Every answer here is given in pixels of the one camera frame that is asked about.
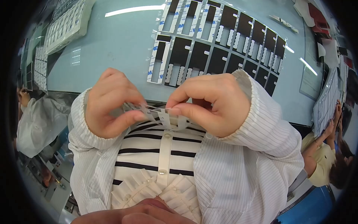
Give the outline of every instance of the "hand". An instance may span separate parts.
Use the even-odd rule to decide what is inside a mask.
[[[27,107],[27,105],[31,100],[30,94],[28,92],[25,92],[23,88],[19,91],[18,98],[19,98],[19,102],[24,107]]]
[[[186,103],[192,98],[192,104]],[[187,79],[169,97],[166,108],[183,115],[210,134],[226,137],[244,123],[250,101],[232,74],[205,75]]]
[[[340,119],[339,119],[339,124],[338,124],[338,127],[339,127],[339,129],[341,130],[341,131],[343,131],[343,125],[342,125],[342,116],[340,117]]]
[[[72,224],[195,224],[155,199],[125,209],[102,210],[77,217]]]
[[[324,130],[323,135],[325,137],[328,137],[333,132],[333,128],[334,128],[334,121],[331,119],[329,121],[329,124],[328,124],[326,130]]]
[[[89,130],[101,138],[114,138],[132,124],[146,119],[145,114],[137,110],[119,117],[109,114],[124,102],[138,105],[145,103],[145,100],[123,72],[114,68],[106,69],[88,93],[85,119]]]
[[[335,122],[338,122],[341,114],[342,114],[342,104],[340,103],[340,100],[337,100],[337,105],[336,105],[336,109],[334,112]]]

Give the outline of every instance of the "pearl button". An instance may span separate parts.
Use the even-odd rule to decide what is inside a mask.
[[[212,139],[213,138],[213,135],[212,134],[209,134],[208,132],[205,134],[205,137],[208,138],[208,139]]]
[[[164,175],[164,174],[166,174],[166,170],[159,170],[158,173],[159,173],[160,175]]]

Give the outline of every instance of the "lips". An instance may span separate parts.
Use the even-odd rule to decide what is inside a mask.
[[[153,205],[153,206],[158,207],[160,209],[163,209],[165,211],[168,211],[170,213],[173,213],[173,211],[169,207],[167,207],[166,205],[164,205],[160,201],[158,201],[156,199],[153,199],[153,198],[144,199],[144,200],[142,200],[141,202],[138,203],[138,205],[140,205],[140,204],[150,204],[150,205]]]

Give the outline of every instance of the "worker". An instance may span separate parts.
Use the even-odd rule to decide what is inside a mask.
[[[331,183],[338,189],[343,189],[350,171],[352,170],[353,156],[345,157],[340,148],[346,152],[348,147],[342,139],[342,105],[337,100],[334,119],[318,138],[313,132],[302,140],[302,156],[305,161],[304,170],[312,185],[322,187]],[[339,126],[338,144],[335,142],[335,130]]]
[[[174,90],[168,113],[191,121],[181,131],[140,110],[114,116],[124,102],[146,103],[108,68],[72,104],[70,185],[82,214],[74,223],[270,223],[284,209],[304,166],[301,135],[245,71]]]
[[[71,109],[64,101],[56,101],[47,95],[35,100],[23,89],[18,90],[18,99],[20,110],[14,147],[18,152],[33,158],[67,126]]]

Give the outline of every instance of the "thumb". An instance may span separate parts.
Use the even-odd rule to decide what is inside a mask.
[[[143,112],[139,110],[131,110],[117,117],[111,124],[107,126],[106,129],[109,135],[118,136],[136,122],[147,119],[147,116]]]
[[[213,129],[213,127],[216,126],[216,123],[218,123],[218,116],[196,104],[179,103],[172,109],[169,109],[168,113],[172,115],[183,115],[193,120],[207,131]]]

